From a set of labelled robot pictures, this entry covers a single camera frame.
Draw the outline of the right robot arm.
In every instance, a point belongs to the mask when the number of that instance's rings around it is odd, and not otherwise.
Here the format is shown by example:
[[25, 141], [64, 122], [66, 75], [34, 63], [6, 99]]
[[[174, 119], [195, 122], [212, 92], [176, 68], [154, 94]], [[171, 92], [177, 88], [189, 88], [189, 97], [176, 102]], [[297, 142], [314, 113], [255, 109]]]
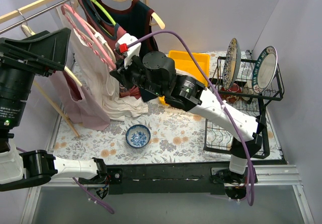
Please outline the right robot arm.
[[150, 52], [143, 58], [134, 55], [129, 66], [125, 59], [119, 59], [110, 75], [126, 88], [137, 86], [164, 97], [168, 105], [204, 117], [228, 131], [237, 144], [237, 149], [230, 151], [228, 178], [237, 183], [245, 178], [246, 169], [249, 169], [250, 179], [254, 180], [255, 170], [250, 160], [254, 153], [243, 145], [258, 138], [262, 129], [258, 118], [225, 103], [195, 78], [178, 74], [174, 60], [159, 51]]

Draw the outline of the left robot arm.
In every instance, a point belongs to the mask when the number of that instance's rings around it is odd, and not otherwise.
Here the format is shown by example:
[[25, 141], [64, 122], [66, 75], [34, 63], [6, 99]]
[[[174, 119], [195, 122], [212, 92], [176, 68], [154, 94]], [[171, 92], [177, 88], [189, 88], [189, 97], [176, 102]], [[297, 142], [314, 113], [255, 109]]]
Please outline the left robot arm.
[[45, 150], [20, 153], [11, 130], [20, 125], [35, 76], [64, 70], [71, 30], [43, 31], [23, 40], [1, 38], [1, 191], [40, 186], [53, 178], [107, 180], [102, 159], [62, 159]]

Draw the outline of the pink tank top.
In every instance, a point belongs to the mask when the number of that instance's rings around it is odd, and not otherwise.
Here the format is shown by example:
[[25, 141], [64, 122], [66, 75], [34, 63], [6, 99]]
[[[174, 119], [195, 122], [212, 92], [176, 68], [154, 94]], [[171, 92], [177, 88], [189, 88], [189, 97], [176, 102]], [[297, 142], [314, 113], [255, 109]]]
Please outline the pink tank top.
[[57, 71], [49, 79], [73, 123], [81, 123], [85, 128], [97, 131], [103, 131], [110, 125], [109, 116], [95, 98], [66, 72]]

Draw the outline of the cream plastic hanger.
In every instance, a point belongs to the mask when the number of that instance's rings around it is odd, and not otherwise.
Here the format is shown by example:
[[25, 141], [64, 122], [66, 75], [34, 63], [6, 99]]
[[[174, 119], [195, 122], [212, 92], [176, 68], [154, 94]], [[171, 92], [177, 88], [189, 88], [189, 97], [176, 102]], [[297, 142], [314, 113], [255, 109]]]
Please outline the cream plastic hanger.
[[19, 9], [17, 9], [17, 11], [21, 15], [21, 17], [23, 18], [23, 23], [21, 24], [21, 29], [22, 29], [23, 33], [27, 37], [35, 35], [36, 33], [28, 26], [28, 22], [27, 22], [26, 18], [23, 16], [22, 12]]

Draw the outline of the cream white tank top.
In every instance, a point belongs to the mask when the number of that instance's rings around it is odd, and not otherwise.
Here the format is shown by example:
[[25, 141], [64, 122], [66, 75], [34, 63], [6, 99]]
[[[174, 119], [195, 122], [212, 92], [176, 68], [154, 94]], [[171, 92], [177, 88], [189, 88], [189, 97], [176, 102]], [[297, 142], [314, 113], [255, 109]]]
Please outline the cream white tank top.
[[70, 24], [61, 9], [57, 9], [58, 16], [64, 27], [71, 29], [70, 43], [75, 53], [75, 59], [83, 72], [83, 78], [96, 102], [111, 119], [117, 119], [115, 114], [120, 110], [116, 96], [116, 82], [109, 76], [109, 67], [103, 63], [92, 49], [99, 50], [94, 42], [86, 36], [83, 40], [76, 29]]

